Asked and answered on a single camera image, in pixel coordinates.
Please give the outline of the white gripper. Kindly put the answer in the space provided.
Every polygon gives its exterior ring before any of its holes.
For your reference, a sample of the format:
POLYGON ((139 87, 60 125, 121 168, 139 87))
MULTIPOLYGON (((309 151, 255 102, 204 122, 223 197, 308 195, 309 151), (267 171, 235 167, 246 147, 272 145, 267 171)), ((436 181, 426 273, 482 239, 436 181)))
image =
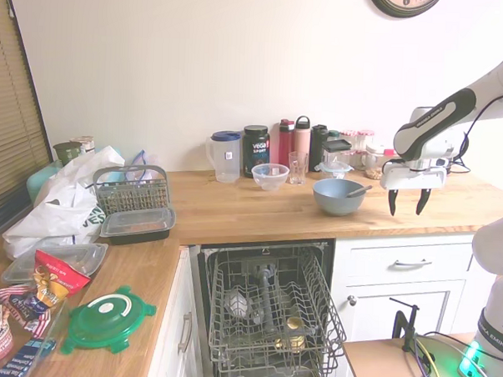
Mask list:
POLYGON ((388 190, 390 214, 395 215, 396 198, 399 190, 422 189, 416 211, 420 215, 424 210, 432 189, 442 189, 445 186, 447 171, 445 168, 428 168, 423 171, 414 171, 402 163, 388 163, 380 179, 380 185, 388 190))

